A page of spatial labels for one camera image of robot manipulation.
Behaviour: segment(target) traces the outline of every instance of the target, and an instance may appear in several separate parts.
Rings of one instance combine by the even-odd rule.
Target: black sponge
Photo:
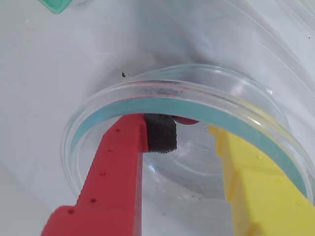
[[[176,123],[172,116],[144,114],[149,152],[168,153],[176,150]]]

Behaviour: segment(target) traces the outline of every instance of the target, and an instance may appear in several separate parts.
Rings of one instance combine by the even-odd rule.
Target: red object
[[[141,236],[143,115],[121,117],[103,136],[75,206],[62,206],[41,236]]]
[[[194,119],[188,119],[185,117],[177,117],[177,116],[173,116],[173,119],[180,124],[196,124],[199,122],[199,121],[194,120]]]

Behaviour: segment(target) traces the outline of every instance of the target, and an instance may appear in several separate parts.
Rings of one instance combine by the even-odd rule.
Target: water droplet
[[[262,160],[262,159],[263,159],[262,153],[259,153],[259,154],[257,155],[257,158],[258,158],[259,160]]]

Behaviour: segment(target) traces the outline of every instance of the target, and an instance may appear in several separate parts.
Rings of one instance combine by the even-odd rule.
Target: clear plastic dish
[[[184,64],[147,72],[93,95],[69,120],[62,139],[64,172],[78,196],[104,132],[122,115],[158,113],[200,123],[178,125],[178,149],[167,155],[144,154],[144,220],[161,224],[156,235],[172,235],[187,217],[203,220],[199,235],[231,232],[229,204],[224,201],[221,161],[208,134],[209,124],[252,143],[283,170],[295,186],[314,200],[315,168],[290,134],[285,115],[264,86],[234,71],[211,65]],[[143,231],[154,225],[143,222]]]

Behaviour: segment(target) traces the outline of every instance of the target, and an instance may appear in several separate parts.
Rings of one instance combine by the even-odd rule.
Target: transparent plastic
[[[157,212],[162,221],[165,215],[174,220],[168,221],[169,230],[161,231],[156,226],[156,232],[164,235],[179,232],[178,227],[188,221],[186,217],[196,214],[197,219],[206,218],[205,222],[213,220],[219,231],[231,230],[229,204],[223,200],[221,161],[207,131],[209,124],[265,152],[314,202],[315,168],[290,134],[286,117],[270,91],[232,70],[204,64],[141,74],[98,92],[82,105],[68,122],[62,140],[64,171],[75,195],[80,193],[104,132],[119,116],[132,113],[170,114],[201,121],[191,126],[178,125],[175,152],[145,154],[144,231],[152,227],[149,219],[157,217]],[[198,227],[204,230],[199,235],[207,235],[207,226],[211,225]]]

